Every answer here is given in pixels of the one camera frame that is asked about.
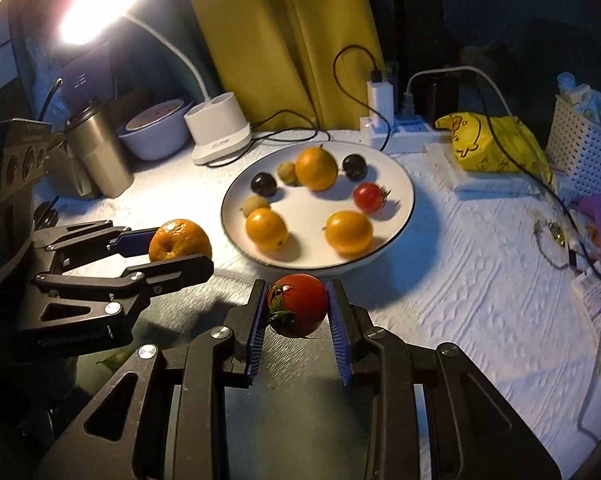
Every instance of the white bowl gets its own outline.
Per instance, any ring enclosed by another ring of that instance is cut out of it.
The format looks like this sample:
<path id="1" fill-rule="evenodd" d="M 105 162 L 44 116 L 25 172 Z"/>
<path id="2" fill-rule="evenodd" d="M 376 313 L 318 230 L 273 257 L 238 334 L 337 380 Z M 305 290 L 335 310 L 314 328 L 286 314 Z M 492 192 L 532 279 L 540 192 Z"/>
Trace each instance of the white bowl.
<path id="1" fill-rule="evenodd" d="M 353 258 L 332 249 L 322 229 L 333 213 L 359 210 L 353 201 L 353 191 L 360 182 L 351 182 L 341 172 L 331 189 L 313 192 L 306 187 L 286 186 L 276 175 L 281 163 L 296 162 L 303 150 L 321 144 L 335 157 L 339 166 L 347 155 L 359 153 L 369 166 L 363 182 L 375 182 L 391 190 L 384 208 L 368 216 L 374 228 L 371 247 Z M 251 180 L 261 171 L 272 174 L 279 184 L 276 195 L 271 199 L 272 210 L 284 218 L 290 230 L 290 239 L 282 249 L 266 253 L 258 250 L 247 237 L 245 218 L 240 210 L 245 199 L 253 195 Z M 247 258 L 269 269 L 324 276 L 342 274 L 380 256 L 404 231 L 413 213 L 413 205 L 411 178 L 405 168 L 390 156 L 354 142 L 301 142 L 264 156 L 238 175 L 223 199 L 220 214 L 229 240 Z"/>

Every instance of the white basket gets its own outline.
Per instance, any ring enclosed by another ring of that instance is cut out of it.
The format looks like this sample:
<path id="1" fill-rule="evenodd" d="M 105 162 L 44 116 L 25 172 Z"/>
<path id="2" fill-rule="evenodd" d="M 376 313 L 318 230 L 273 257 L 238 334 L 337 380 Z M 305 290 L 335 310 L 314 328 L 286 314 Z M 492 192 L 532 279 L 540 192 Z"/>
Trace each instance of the white basket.
<path id="1" fill-rule="evenodd" d="M 601 193 L 601 126 L 581 116 L 560 96 L 555 97 L 545 154 L 567 176 L 575 200 Z"/>

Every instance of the lamp light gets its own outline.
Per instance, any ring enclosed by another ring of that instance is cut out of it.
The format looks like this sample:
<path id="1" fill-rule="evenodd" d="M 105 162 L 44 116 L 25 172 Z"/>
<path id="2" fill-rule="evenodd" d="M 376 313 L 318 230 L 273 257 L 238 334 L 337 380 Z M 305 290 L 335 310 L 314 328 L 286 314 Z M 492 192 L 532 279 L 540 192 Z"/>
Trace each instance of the lamp light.
<path id="1" fill-rule="evenodd" d="M 252 138 L 251 126 L 233 92 L 211 98 L 196 66 L 178 48 L 128 11 L 138 0 L 74 0 L 60 23 L 61 38 L 74 44 L 94 40 L 107 26 L 124 16 L 144 28 L 194 74 L 204 102 L 187 112 L 184 120 L 196 142 L 192 160 L 206 164 L 244 148 Z"/>

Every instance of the table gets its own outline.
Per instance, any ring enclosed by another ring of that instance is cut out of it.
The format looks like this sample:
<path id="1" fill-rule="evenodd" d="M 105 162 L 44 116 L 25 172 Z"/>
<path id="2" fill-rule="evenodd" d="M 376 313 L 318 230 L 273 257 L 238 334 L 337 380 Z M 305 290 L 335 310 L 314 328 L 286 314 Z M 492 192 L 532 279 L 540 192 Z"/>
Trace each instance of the table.
<path id="1" fill-rule="evenodd" d="M 333 136 L 361 142 L 358 132 Z M 61 224 L 111 219 L 136 229 L 190 218 L 210 236 L 216 275 L 156 298 L 135 326 L 136 347 L 185 343 L 246 301 L 256 276 L 276 278 L 259 274 L 226 239 L 220 204 L 244 168 L 280 147 L 266 142 L 222 170 L 194 166 L 186 148 L 170 160 L 136 168 L 134 184 L 115 200 L 59 203 Z M 552 269 L 535 246 L 530 212 L 549 215 L 551 208 L 534 197 L 460 201 L 433 176 L 426 155 L 395 158 L 415 185 L 413 217 L 387 253 L 342 276 L 347 296 L 368 308 L 376 325 L 405 341 L 431 348 L 457 343 L 569 478 L 593 449 L 575 422 L 595 346 L 571 296 L 571 272 Z M 112 256 L 74 272 L 117 276 L 140 261 Z M 254 386 L 228 391 L 233 478 L 362 478 L 368 399 L 339 381 L 326 322 L 316 335 L 289 340 L 268 331 Z M 78 382 L 91 393 L 110 376 L 96 364 L 102 358 L 101 352 L 78 361 Z M 423 417 L 420 402 L 421 422 Z M 601 384 L 585 425 L 601 435 Z M 430 478 L 426 425 L 420 427 L 421 469 Z"/>

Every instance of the red cherry tomato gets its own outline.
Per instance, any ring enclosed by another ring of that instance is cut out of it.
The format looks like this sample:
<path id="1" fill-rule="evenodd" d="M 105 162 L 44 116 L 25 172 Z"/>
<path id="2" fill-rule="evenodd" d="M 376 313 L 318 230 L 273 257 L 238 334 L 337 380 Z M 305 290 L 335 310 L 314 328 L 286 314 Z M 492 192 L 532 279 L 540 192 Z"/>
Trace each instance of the red cherry tomato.
<path id="1" fill-rule="evenodd" d="M 309 274 L 290 274 L 267 292 L 268 323 L 280 335 L 306 337 L 320 326 L 329 309 L 327 289 Z"/>
<path id="2" fill-rule="evenodd" d="M 375 213 L 387 201 L 389 191 L 384 187 L 365 182 L 359 184 L 353 192 L 353 201 L 363 213 Z"/>

